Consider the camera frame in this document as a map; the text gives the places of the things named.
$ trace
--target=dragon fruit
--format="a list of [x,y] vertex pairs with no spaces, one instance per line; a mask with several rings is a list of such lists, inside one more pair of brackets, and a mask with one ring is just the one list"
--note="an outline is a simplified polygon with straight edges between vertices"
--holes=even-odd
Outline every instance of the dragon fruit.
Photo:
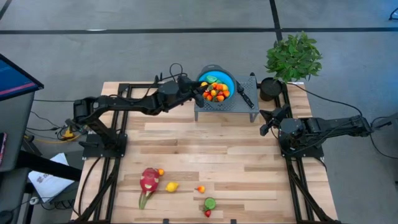
[[145,204],[159,184],[159,172],[157,169],[147,168],[144,170],[139,184],[142,189],[141,195],[139,196],[139,209],[144,209]]

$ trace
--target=black pot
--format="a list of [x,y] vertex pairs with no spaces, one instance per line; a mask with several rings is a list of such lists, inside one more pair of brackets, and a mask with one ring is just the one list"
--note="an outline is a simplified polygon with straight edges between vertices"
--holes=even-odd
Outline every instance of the black pot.
[[271,101],[282,93],[282,84],[274,78],[265,78],[260,84],[260,98],[264,101]]

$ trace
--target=green plant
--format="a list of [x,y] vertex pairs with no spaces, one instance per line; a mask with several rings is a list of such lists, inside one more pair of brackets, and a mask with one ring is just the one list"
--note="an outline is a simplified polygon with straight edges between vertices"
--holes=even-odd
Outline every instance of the green plant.
[[268,62],[266,68],[269,73],[276,72],[275,79],[281,78],[285,82],[291,82],[306,78],[311,75],[318,76],[322,69],[322,58],[318,49],[312,45],[317,41],[309,39],[302,32],[296,36],[289,35],[287,40],[281,40],[274,43],[274,48],[267,51]]

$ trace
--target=wooden plank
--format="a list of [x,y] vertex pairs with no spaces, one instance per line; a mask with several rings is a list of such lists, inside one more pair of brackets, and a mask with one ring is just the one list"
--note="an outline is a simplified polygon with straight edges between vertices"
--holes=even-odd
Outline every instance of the wooden plank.
[[[119,82],[104,83],[102,94],[115,94],[118,85]],[[307,94],[296,86],[287,88],[294,116],[311,116]],[[134,89],[132,97],[140,98],[145,92],[145,88]],[[194,122],[194,104],[186,102],[158,116],[129,112],[128,145],[121,160],[112,223],[162,223],[163,218],[171,223],[229,223],[231,219],[238,223],[295,223],[285,159],[271,132],[265,137],[259,134],[264,118],[258,116],[250,123],[247,114],[200,113],[199,121]],[[273,110],[275,105],[273,101],[260,100],[259,107]],[[109,111],[101,120],[110,126],[112,116]],[[78,195],[94,161],[85,161]],[[303,163],[309,191],[329,216],[337,218],[325,168],[313,158],[303,158]],[[102,166],[103,159],[88,179],[83,208],[98,191]],[[148,167],[162,168],[165,174],[159,178],[158,189],[145,210],[139,210],[139,180]],[[179,183],[174,193],[165,190],[170,181]],[[205,193],[195,190],[199,185],[206,187]],[[298,194],[305,217],[303,197]],[[101,207],[102,219],[107,195]],[[207,197],[217,202],[210,218],[202,211]]]

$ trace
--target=lime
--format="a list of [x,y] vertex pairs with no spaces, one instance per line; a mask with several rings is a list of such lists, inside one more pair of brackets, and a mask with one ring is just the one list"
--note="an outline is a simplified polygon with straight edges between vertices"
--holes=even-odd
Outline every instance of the lime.
[[205,208],[212,210],[216,207],[216,200],[214,198],[206,198],[205,199]]

